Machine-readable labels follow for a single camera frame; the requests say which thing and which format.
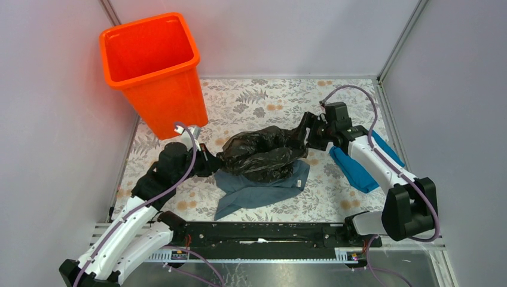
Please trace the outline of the black plastic trash bag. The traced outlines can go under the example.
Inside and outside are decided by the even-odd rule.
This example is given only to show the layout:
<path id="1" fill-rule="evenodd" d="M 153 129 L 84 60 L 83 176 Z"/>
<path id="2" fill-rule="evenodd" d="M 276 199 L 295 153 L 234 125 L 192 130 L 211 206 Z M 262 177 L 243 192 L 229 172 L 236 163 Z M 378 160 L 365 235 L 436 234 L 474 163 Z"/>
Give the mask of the black plastic trash bag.
<path id="1" fill-rule="evenodd" d="M 308 154 L 306 144 L 296 133 L 277 126 L 241 132 L 230 137 L 216 157 L 222 161 L 222 171 L 250 181 L 288 179 L 294 172 L 294 163 Z"/>

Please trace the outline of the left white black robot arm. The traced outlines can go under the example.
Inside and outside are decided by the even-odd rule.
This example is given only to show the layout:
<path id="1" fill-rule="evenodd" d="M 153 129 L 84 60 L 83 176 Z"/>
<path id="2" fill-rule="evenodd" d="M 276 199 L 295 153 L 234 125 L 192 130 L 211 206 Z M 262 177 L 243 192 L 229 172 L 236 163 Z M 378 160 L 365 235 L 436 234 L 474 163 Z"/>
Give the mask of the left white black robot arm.
<path id="1" fill-rule="evenodd" d="M 178 185 L 193 176 L 211 176 L 221 166 L 222 161 L 203 143 L 167 144 L 97 242 L 77 260 L 67 259 L 59 267 L 65 285 L 121 286 L 155 251 L 180 245 L 186 231 L 175 223 L 156 222 L 140 237 L 136 235 L 175 195 Z"/>

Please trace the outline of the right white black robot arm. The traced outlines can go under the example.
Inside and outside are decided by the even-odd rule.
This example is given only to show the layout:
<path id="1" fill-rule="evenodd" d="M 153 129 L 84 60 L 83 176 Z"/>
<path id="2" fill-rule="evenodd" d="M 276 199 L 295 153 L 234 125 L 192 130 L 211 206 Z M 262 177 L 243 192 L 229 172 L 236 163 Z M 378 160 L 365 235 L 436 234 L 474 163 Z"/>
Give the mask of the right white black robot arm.
<path id="1" fill-rule="evenodd" d="M 332 103 L 322 115 L 305 112 L 294 130 L 292 141 L 308 148 L 326 150 L 329 143 L 358 162 L 386 195 L 383 210 L 357 213 L 346 218 L 344 241 L 360 245 L 369 235 L 385 235 L 394 241 L 413 239 L 433 230 L 440 235 L 436 186 L 429 178 L 419 178 L 383 151 L 364 126 L 353 126 L 347 106 Z"/>

